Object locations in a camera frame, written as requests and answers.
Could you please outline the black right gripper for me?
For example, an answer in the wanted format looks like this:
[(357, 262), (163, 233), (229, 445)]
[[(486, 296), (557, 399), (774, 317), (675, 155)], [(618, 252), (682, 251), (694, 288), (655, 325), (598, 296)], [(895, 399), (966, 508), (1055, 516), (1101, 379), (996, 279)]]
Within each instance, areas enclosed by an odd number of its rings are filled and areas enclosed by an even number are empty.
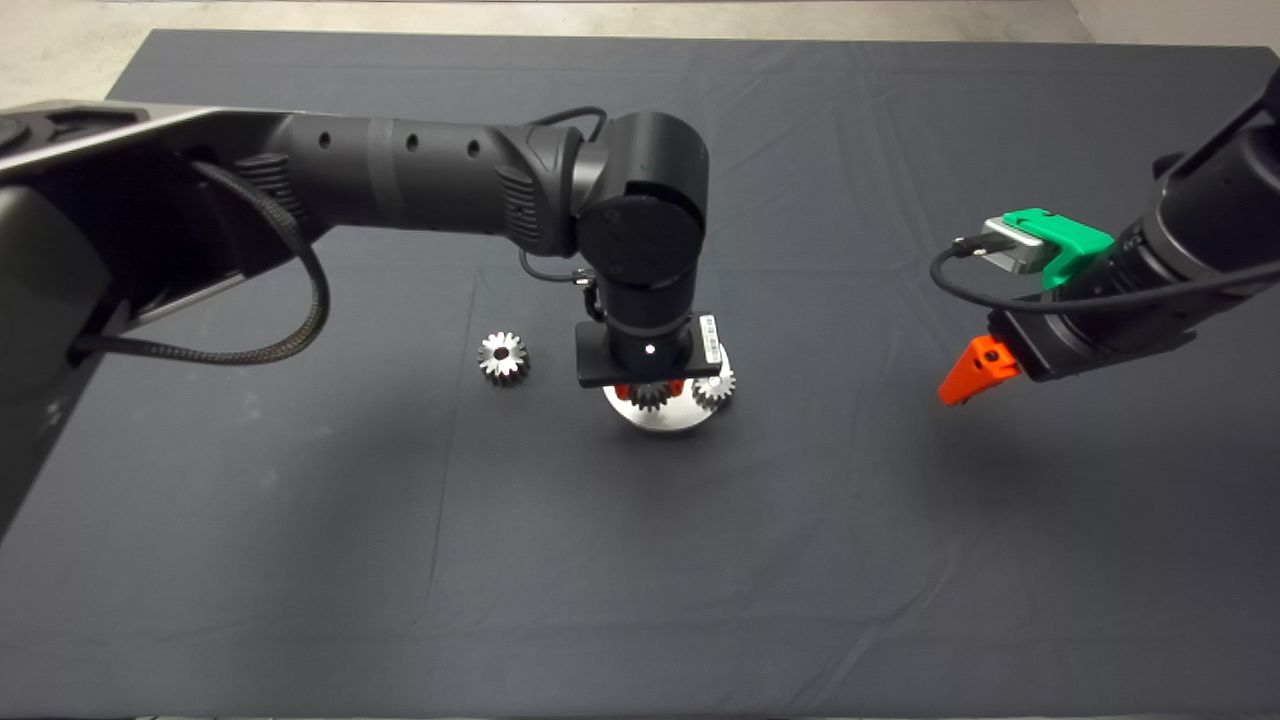
[[(1119, 297), (1176, 281), (1162, 263), (1146, 255), (1108, 255), (1039, 300)], [(1047, 382), (1166, 352), (1184, 342), (1183, 334), (1193, 324), (1193, 299), (1107, 313), (993, 310), (987, 316), (989, 334), (968, 343), (940, 383), (937, 396), (943, 405), (956, 406), (1021, 373), (1033, 382)]]

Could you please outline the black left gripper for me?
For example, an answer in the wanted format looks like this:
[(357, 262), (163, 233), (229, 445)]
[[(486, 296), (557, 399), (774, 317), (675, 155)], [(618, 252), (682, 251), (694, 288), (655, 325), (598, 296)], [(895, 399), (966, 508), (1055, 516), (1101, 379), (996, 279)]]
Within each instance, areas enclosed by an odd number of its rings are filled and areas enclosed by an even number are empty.
[(631, 334), (607, 322), (575, 327), (577, 382), (584, 388), (614, 386), (620, 401), (634, 401), (636, 384), (668, 382), (668, 397), (685, 391), (686, 379), (724, 369), (724, 348), (716, 318), (696, 314), (659, 334)]

